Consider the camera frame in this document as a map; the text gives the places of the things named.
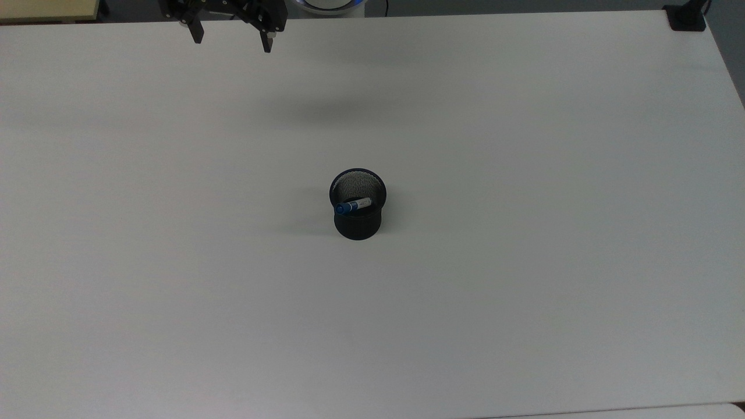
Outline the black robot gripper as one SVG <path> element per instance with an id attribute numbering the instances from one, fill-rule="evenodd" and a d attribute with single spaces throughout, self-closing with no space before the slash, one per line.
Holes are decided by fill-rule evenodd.
<path id="1" fill-rule="evenodd" d="M 284 1 L 160 1 L 163 16 L 176 19 L 189 29 L 196 44 L 202 43 L 202 12 L 235 16 L 260 31 L 264 53 L 271 53 L 276 32 L 285 31 L 288 9 Z"/>

